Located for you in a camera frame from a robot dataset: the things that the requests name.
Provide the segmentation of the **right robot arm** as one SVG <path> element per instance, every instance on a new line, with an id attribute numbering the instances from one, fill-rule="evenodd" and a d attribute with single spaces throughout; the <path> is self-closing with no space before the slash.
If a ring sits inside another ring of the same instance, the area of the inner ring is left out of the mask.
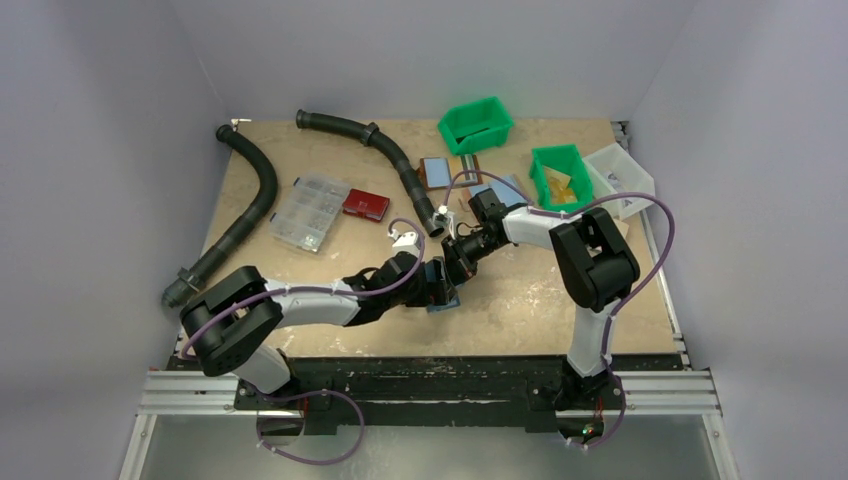
<path id="1" fill-rule="evenodd" d="M 559 397 L 575 400 L 610 380 L 610 343 L 617 309 L 641 270 L 632 250 L 603 208 L 556 214 L 525 203 L 508 206 L 486 189 L 470 201 L 477 226 L 452 231 L 441 242 L 447 277 L 456 285 L 473 278 L 478 263 L 507 245 L 553 252 L 564 288 L 575 305 L 572 341 Z"/>

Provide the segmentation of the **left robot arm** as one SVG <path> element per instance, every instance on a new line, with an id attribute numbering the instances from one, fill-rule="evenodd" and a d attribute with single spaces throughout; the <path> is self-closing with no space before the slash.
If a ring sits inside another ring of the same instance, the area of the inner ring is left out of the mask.
<path id="1" fill-rule="evenodd" d="M 444 260 L 427 262 L 401 252 L 330 284 L 286 284 L 265 279 L 253 266 L 236 270 L 180 314 L 188 336 L 181 352 L 203 373 L 235 374 L 262 394 L 293 380 L 285 355 L 265 341 L 278 328 L 326 324 L 365 325 L 403 306 L 434 310 L 458 294 Z"/>

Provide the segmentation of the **blue leather card holder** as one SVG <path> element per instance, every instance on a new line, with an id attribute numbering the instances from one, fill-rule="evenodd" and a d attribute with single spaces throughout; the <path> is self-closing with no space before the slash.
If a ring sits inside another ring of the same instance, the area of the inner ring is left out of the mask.
<path id="1" fill-rule="evenodd" d="M 457 292 L 452 292 L 450 295 L 434 295 L 430 298 L 426 311 L 428 314 L 435 314 L 457 308 L 460 305 L 460 296 Z"/>

